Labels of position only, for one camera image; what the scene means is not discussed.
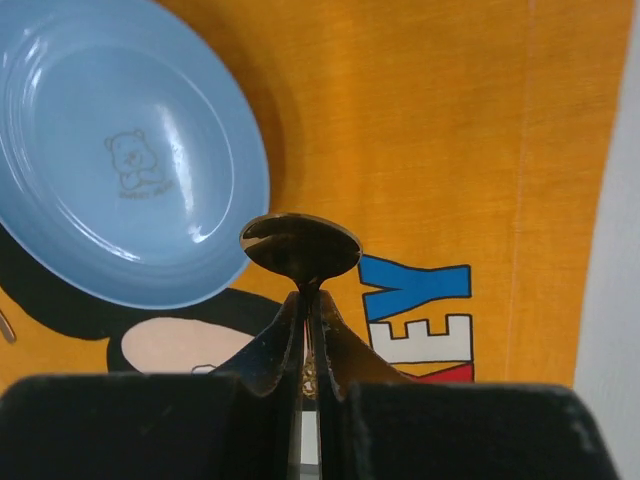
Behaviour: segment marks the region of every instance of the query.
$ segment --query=black cartoon shape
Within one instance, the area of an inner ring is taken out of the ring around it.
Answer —
[[[125,190],[164,181],[158,157],[147,144],[142,130],[119,133],[105,139],[104,144],[111,152],[113,168],[120,174]]]
[[[27,315],[61,335],[109,339],[107,367],[111,372],[208,373],[266,328],[281,307],[260,295],[232,288],[184,308],[124,307],[64,282],[2,227],[0,252],[0,287],[5,293]],[[303,407],[314,410],[315,403],[305,397]]]

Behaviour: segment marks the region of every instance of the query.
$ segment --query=black object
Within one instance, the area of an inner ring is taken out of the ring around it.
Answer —
[[[19,382],[0,402],[0,478],[298,478],[307,311],[290,294],[210,375]],[[571,391],[413,384],[344,325],[327,292],[311,311],[322,478],[618,478]]]

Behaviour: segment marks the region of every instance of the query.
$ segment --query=metal spoon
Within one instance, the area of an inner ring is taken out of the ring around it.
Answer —
[[[0,311],[0,333],[2,333],[4,339],[10,344],[16,343],[16,334],[2,311]]]
[[[362,257],[360,241],[340,225],[311,215],[270,214],[252,220],[240,234],[240,245],[255,263],[294,281],[307,304],[309,318],[322,282],[355,267]],[[310,328],[306,330],[305,387],[315,397],[315,368]]]

